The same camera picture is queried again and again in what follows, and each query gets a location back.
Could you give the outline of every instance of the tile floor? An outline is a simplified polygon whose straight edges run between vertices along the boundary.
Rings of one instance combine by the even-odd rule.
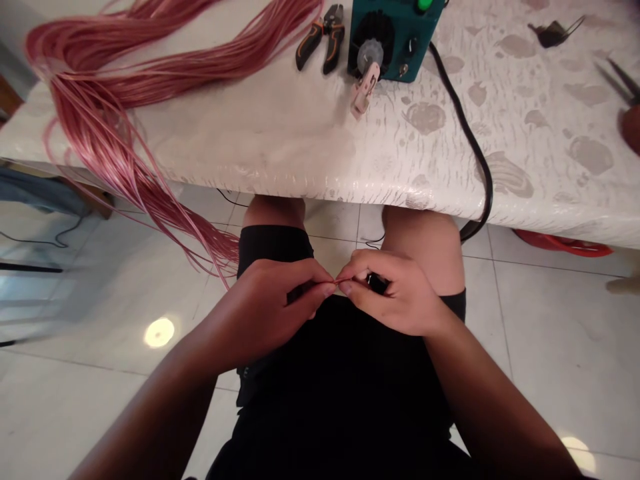
[[[244,205],[251,200],[227,196]],[[239,233],[245,209],[218,192],[187,187],[181,200]],[[336,274],[364,242],[380,239],[380,210],[307,203],[307,230],[329,272]],[[74,221],[0,204],[1,229],[22,239],[51,238]],[[0,237],[2,259],[65,269],[0,275],[0,341],[37,338],[0,350],[6,480],[68,475],[164,354],[223,294],[220,282],[191,268],[170,240],[120,215],[106,222],[90,217],[66,240],[68,249],[55,249]],[[629,267],[617,256],[593,261],[537,250],[500,227],[484,229],[463,250],[472,332],[584,472],[640,479],[640,297],[605,290]],[[160,318],[171,321],[173,336],[152,348],[156,337],[145,335]],[[203,479],[229,438],[238,388],[233,372],[219,379],[187,475]],[[463,446],[455,429],[452,436]]]

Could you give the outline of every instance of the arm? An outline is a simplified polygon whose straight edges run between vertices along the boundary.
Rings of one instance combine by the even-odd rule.
[[[182,477],[217,380],[199,371],[194,341],[190,334],[167,354],[72,479]]]
[[[504,475],[580,478],[547,422],[469,329],[442,310],[425,344],[471,456]]]
[[[364,279],[389,281],[384,295]],[[560,439],[447,306],[408,257],[358,250],[337,277],[360,310],[389,328],[423,337],[471,456],[507,477],[580,478]]]
[[[287,304],[287,293],[308,283],[315,286]],[[316,260],[254,262],[167,354],[71,479],[182,478],[217,376],[286,343],[334,290]]]

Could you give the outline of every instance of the fingernail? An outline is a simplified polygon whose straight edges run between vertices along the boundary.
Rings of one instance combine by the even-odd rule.
[[[322,289],[322,292],[325,294],[325,298],[332,296],[333,292],[335,292],[335,285],[332,283],[328,284]]]
[[[342,293],[344,293],[346,296],[349,296],[349,294],[351,293],[350,282],[342,282],[340,285],[338,285],[338,288],[340,288],[340,290],[342,290]]]

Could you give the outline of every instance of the green light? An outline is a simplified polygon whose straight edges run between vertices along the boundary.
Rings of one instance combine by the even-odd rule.
[[[427,11],[431,7],[433,0],[418,0],[418,10]]]

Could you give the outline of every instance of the person's left hand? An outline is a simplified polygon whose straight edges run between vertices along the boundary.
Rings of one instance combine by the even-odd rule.
[[[288,305],[287,294],[301,285],[311,286]],[[315,259],[253,262],[189,334],[200,368],[219,375],[262,358],[290,340],[334,291]]]

